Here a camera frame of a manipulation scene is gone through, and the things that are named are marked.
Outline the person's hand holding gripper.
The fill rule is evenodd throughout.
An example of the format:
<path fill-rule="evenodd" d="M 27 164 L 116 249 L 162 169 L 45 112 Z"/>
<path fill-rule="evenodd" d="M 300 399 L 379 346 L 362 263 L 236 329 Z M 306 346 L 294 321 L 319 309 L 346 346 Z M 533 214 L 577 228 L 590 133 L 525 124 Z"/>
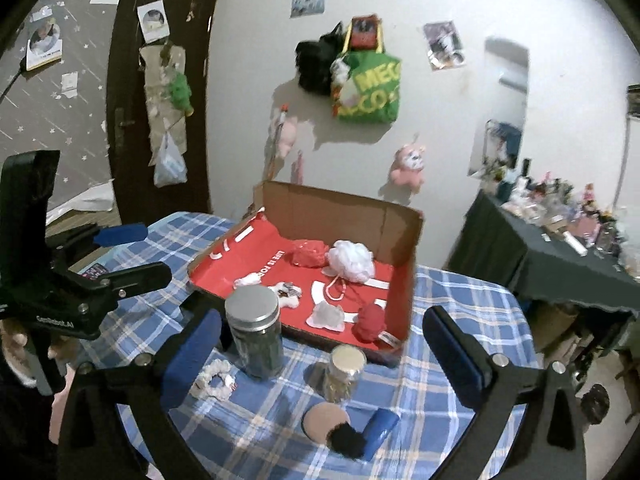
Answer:
<path fill-rule="evenodd" d="M 37 387 L 37 378 L 29 364 L 26 347 L 28 336 L 24 328 L 11 320 L 1 321 L 1 348 L 6 364 L 27 388 Z M 62 376 L 66 376 L 66 363 L 73 357 L 74 343 L 70 338 L 55 336 L 47 350 L 49 360 L 55 362 Z"/>

